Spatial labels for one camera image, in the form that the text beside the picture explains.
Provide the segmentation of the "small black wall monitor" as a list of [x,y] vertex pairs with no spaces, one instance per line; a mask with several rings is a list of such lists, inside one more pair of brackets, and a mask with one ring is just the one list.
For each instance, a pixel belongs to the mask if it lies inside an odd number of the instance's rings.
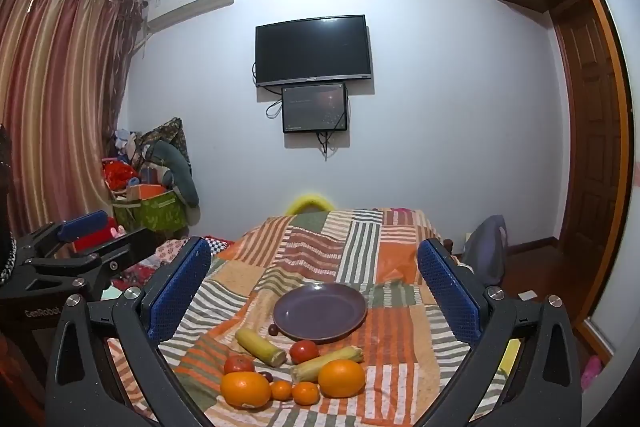
[[348,129],[344,83],[314,83],[282,89],[284,133],[342,132]]

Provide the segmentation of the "black wall television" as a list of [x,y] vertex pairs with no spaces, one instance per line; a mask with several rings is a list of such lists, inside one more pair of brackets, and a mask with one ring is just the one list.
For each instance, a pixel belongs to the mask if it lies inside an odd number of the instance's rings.
[[287,20],[255,28],[255,82],[259,87],[373,76],[363,15]]

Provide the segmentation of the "green storage box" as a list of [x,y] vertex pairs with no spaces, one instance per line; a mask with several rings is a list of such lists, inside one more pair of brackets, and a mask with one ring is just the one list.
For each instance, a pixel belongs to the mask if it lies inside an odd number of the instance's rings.
[[173,191],[134,202],[113,202],[112,209],[116,222],[127,232],[147,228],[172,234],[188,225],[184,205]]

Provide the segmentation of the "red box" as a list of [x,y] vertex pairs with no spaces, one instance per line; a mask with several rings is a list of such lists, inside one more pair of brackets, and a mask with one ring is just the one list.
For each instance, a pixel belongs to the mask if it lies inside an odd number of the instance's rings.
[[108,217],[105,227],[101,230],[82,236],[73,243],[75,254],[81,253],[96,246],[100,246],[114,239],[112,230],[117,229],[117,222],[113,217]]

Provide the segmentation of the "striped pink curtain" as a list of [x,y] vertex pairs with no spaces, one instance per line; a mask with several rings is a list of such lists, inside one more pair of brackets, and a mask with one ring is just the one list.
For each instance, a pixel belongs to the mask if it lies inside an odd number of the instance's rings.
[[142,0],[1,0],[16,235],[110,205],[102,160],[141,26]]

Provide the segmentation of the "dark red jujube lower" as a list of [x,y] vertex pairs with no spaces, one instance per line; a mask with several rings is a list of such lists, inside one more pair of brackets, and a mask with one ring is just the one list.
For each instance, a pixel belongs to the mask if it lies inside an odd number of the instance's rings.
[[270,383],[273,382],[273,376],[269,372],[259,372],[260,375],[264,376],[267,381]]

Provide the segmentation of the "large orange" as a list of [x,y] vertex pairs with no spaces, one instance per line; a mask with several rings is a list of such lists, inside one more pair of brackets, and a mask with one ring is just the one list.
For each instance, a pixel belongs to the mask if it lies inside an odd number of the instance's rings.
[[269,381],[255,372],[232,372],[224,375],[220,392],[229,405],[238,409],[260,409],[271,400]]
[[318,386],[322,395],[333,399],[358,395],[366,383],[362,366],[352,360],[335,360],[320,369]]

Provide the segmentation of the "yellow sugarcane piece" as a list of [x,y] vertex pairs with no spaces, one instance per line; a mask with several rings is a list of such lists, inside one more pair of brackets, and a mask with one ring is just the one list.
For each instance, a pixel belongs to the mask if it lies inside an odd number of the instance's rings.
[[360,363],[363,361],[363,351],[361,348],[355,346],[347,346],[331,351],[326,355],[320,355],[320,357],[297,364],[290,370],[291,381],[293,384],[299,384],[303,381],[315,383],[323,367],[331,362],[341,360]]
[[238,329],[235,332],[235,340],[254,358],[265,363],[270,367],[280,367],[286,362],[286,353],[284,350],[270,343],[269,340],[262,338],[251,329]]

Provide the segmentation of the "pink toy figure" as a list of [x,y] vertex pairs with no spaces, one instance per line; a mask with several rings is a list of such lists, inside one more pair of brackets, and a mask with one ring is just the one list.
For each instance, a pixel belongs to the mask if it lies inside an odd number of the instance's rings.
[[111,234],[113,239],[118,239],[126,234],[126,230],[119,225],[117,228],[111,228]]

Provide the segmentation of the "brown wooden door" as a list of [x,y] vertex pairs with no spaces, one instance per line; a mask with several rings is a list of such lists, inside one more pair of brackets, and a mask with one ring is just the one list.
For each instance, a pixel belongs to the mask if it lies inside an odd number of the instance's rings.
[[614,216],[620,179],[620,109],[611,53],[591,0],[555,15],[570,106],[570,183],[561,232],[570,315],[585,306]]

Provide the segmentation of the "grey plush toy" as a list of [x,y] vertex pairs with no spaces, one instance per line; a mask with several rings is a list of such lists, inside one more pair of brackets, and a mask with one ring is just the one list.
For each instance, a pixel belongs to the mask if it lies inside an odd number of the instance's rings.
[[186,158],[177,147],[158,140],[152,143],[145,153],[145,159],[153,164],[166,167],[172,174],[174,187],[180,193],[183,202],[190,208],[200,205],[198,191]]

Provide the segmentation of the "small tangerine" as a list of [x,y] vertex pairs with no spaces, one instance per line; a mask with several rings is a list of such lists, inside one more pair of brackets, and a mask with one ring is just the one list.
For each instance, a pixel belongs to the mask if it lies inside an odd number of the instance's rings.
[[273,381],[270,390],[274,401],[286,402],[292,399],[293,387],[289,381]]
[[301,381],[292,387],[292,398],[294,402],[302,407],[311,407],[320,400],[318,386],[311,381]]

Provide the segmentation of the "yellow round cushion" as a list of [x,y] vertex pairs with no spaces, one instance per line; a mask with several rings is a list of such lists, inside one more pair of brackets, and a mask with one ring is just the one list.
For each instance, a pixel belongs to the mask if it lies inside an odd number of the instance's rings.
[[296,216],[301,213],[315,211],[332,211],[334,205],[320,194],[304,194],[297,197],[285,213],[288,216]]

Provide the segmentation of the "purple round plate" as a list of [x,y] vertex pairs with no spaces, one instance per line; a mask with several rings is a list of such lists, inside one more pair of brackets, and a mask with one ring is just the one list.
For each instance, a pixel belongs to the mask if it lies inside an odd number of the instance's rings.
[[327,343],[359,327],[367,312],[367,301],[357,289],[339,283],[313,283],[280,297],[272,321],[288,338]]

